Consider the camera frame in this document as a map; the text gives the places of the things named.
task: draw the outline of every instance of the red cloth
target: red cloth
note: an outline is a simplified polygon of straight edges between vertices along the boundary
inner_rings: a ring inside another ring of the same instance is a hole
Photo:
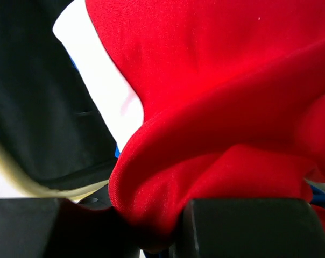
[[[194,197],[301,197],[325,181],[325,0],[86,0],[144,125],[109,183],[163,248]]]

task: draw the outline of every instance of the black plastic part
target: black plastic part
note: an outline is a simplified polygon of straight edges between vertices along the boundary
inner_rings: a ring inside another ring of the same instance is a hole
[[[325,258],[325,234],[299,199],[196,199],[183,213],[173,258]]]
[[[127,236],[113,209],[56,198],[0,200],[0,258],[138,258]]]
[[[82,199],[79,201],[79,204],[92,210],[103,210],[110,208],[112,205],[109,198],[108,185]]]

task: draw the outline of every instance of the blue fabric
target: blue fabric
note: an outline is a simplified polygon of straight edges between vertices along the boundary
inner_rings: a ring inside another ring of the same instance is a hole
[[[116,152],[115,152],[115,157],[119,157],[120,155],[120,152],[119,152],[119,149],[118,149],[118,146],[116,147]]]
[[[144,251],[146,258],[168,258],[168,250],[164,250],[159,254],[150,254]]]
[[[72,62],[72,64],[73,64],[74,68],[77,70],[76,64],[74,63],[74,61],[73,61],[73,59],[71,58],[71,56],[69,56],[69,58],[70,58],[70,60],[71,60],[71,62]]]
[[[311,201],[311,204],[325,209],[325,193],[313,185],[311,185],[311,188],[313,192],[313,199]]]

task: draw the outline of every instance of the white fabric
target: white fabric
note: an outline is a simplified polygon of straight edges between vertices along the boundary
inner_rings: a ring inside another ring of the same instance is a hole
[[[72,57],[121,152],[142,126],[142,103],[111,60],[87,12],[85,0],[74,0],[56,20],[53,32]]]

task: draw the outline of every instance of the black fabric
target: black fabric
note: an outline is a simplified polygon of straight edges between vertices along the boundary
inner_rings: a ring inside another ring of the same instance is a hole
[[[109,178],[116,143],[52,24],[70,1],[0,0],[0,144],[68,190]]]

